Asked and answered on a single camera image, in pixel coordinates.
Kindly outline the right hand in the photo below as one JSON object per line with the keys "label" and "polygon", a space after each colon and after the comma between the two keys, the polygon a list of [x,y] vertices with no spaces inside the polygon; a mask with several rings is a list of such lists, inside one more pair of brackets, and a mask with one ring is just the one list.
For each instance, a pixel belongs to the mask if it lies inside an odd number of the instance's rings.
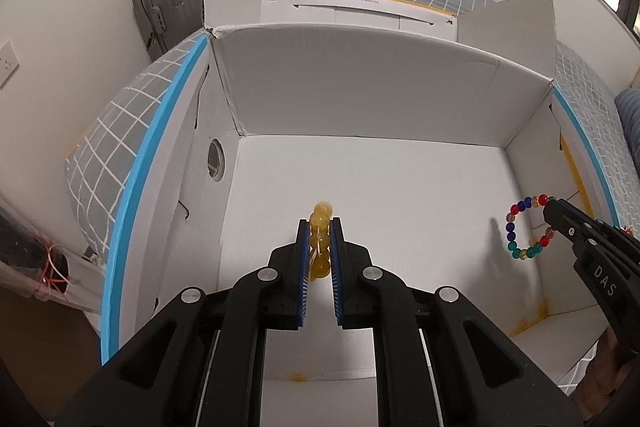
{"label": "right hand", "polygon": [[589,362],[585,376],[570,394],[584,421],[598,416],[611,402],[634,365],[636,355],[620,345],[608,326],[600,336],[597,351]]}

